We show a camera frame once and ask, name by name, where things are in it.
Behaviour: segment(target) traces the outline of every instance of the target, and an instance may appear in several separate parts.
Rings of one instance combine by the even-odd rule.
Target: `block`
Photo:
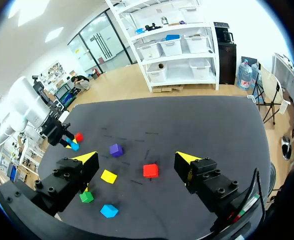
[[[75,152],[77,152],[79,150],[79,144],[74,143],[68,137],[66,138],[66,142],[70,144],[71,149],[74,150]]]
[[[144,165],[143,166],[143,176],[148,179],[158,178],[159,172],[158,172],[157,164]]]
[[[78,144],[78,142],[76,141],[76,139],[72,140],[75,144]]]
[[[118,213],[118,209],[115,208],[113,205],[105,204],[100,212],[102,213],[102,215],[109,219],[116,216],[116,214]]]
[[[83,203],[89,204],[90,202],[92,202],[94,200],[92,193],[89,191],[84,191],[79,196],[80,196],[80,199]]]
[[[117,157],[124,154],[123,149],[119,144],[115,144],[115,145],[110,146],[109,152],[114,158],[117,158]]]
[[[108,170],[104,170],[100,178],[107,183],[114,184],[117,175]]]
[[[75,135],[75,139],[76,139],[76,141],[77,142],[82,142],[83,140],[84,140],[84,136],[80,133],[80,132],[78,132],[76,135]]]

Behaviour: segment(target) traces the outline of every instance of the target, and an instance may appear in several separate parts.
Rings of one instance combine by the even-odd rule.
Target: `ceiling light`
[[[61,33],[61,31],[63,30],[63,26],[60,27],[60,28],[57,28],[56,30],[54,31],[51,31],[50,33],[48,33],[47,37],[46,37],[46,40],[45,40],[45,43],[49,42],[50,40],[53,40],[55,38],[57,38],[59,36],[59,34]]]
[[[18,27],[42,15],[50,0],[22,0]]]

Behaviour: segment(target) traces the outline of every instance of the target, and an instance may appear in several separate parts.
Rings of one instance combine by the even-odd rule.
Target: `glass door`
[[[102,73],[96,59],[93,58],[91,52],[87,49],[79,35],[77,35],[68,46],[86,74],[93,74],[93,69],[97,69],[99,73]]]
[[[89,23],[80,32],[80,36],[103,72],[131,64],[128,53],[105,13]]]

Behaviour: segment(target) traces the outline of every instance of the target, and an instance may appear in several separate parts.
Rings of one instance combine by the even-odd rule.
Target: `white storage bin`
[[[204,35],[184,35],[188,48],[191,54],[207,53],[207,39],[208,36]]]
[[[211,64],[206,58],[194,58],[189,60],[189,65],[195,79],[207,79]]]
[[[205,21],[202,6],[180,7],[179,10],[185,18],[185,22],[187,24],[203,23]]]
[[[146,73],[148,74],[151,83],[163,83],[167,79],[167,64],[153,63]]]
[[[168,40],[166,41],[163,39],[160,41],[161,48],[163,49],[163,52],[165,55],[168,56],[173,56],[173,55],[180,55],[183,53],[182,51],[182,44],[181,44],[181,37],[178,39],[174,40]]]
[[[155,40],[140,45],[137,50],[140,50],[145,60],[160,58],[163,53],[161,46]]]

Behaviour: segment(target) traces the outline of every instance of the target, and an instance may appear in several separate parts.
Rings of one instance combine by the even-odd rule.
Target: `blue container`
[[[167,35],[166,36],[166,41],[170,41],[170,40],[175,40],[175,39],[179,39],[181,36],[180,35]]]

